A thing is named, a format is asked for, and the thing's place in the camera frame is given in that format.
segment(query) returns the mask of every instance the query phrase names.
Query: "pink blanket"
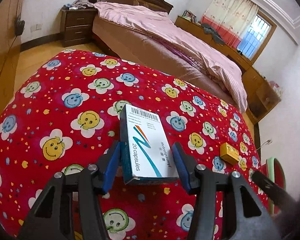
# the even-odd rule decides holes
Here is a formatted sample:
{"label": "pink blanket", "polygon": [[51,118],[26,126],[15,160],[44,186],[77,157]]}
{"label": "pink blanket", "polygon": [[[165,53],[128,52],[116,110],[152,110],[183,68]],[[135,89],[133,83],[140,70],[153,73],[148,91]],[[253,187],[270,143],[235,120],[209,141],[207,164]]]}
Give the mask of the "pink blanket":
{"label": "pink blanket", "polygon": [[219,51],[176,27],[164,12],[154,12],[143,6],[97,2],[99,16],[137,32],[156,36],[176,46],[194,58],[204,71],[220,80],[230,92],[241,113],[247,109],[247,93],[241,81],[241,70]]}

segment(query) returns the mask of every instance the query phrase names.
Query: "nightstand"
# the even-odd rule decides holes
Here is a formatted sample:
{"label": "nightstand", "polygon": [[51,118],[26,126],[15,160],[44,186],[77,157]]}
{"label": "nightstand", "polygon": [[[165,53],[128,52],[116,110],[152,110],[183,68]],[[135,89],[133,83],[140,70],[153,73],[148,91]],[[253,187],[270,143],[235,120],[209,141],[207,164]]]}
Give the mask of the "nightstand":
{"label": "nightstand", "polygon": [[92,35],[92,24],[96,9],[61,9],[61,43],[69,47],[88,43]]}

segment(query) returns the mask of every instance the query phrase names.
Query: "floral curtain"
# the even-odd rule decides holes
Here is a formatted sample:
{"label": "floral curtain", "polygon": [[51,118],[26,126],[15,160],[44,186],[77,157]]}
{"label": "floral curtain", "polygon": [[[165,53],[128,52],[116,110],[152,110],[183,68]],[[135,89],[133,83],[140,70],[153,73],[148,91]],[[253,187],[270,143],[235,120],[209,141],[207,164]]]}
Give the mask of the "floral curtain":
{"label": "floral curtain", "polygon": [[226,44],[237,48],[258,10],[259,6],[250,0],[214,0],[201,22],[210,24]]}

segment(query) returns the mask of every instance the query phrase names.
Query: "silver pivot bolt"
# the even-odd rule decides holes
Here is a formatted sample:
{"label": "silver pivot bolt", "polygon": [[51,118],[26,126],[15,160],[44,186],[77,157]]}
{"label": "silver pivot bolt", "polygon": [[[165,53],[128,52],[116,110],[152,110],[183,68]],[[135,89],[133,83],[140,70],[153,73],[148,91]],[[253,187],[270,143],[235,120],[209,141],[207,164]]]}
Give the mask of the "silver pivot bolt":
{"label": "silver pivot bolt", "polygon": [[240,173],[238,171],[233,171],[232,176],[234,176],[235,178],[238,178],[238,177],[240,177]]}
{"label": "silver pivot bolt", "polygon": [[204,171],[204,170],[206,169],[206,166],[203,165],[203,164],[198,164],[198,165],[196,166],[196,168],[197,168],[199,171]]}
{"label": "silver pivot bolt", "polygon": [[95,171],[96,169],[98,169],[98,166],[95,165],[95,164],[90,164],[90,165],[88,166],[88,170],[89,170],[89,171]]}
{"label": "silver pivot bolt", "polygon": [[56,172],[56,173],[54,174],[54,177],[55,177],[56,179],[60,179],[60,178],[62,177],[62,172],[60,172],[60,171]]}

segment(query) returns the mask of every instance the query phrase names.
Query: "wooden window frame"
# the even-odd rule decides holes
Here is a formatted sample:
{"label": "wooden window frame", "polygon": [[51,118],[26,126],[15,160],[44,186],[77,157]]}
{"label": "wooden window frame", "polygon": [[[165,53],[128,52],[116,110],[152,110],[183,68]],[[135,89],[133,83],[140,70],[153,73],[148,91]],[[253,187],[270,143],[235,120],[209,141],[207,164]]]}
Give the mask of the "wooden window frame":
{"label": "wooden window frame", "polygon": [[258,59],[258,57],[260,56],[260,54],[263,52],[263,50],[265,49],[265,47],[267,46],[269,40],[271,39],[275,29],[277,28],[277,25],[269,19],[268,16],[266,16],[264,13],[262,13],[261,11],[258,11],[257,15],[259,15],[261,18],[263,18],[270,26],[270,31],[267,34],[267,36],[265,37],[265,39],[263,40],[263,42],[261,43],[259,49],[257,50],[257,52],[255,53],[255,55],[252,57],[252,59],[248,59],[249,62],[251,62],[251,65],[255,63],[255,61]]}

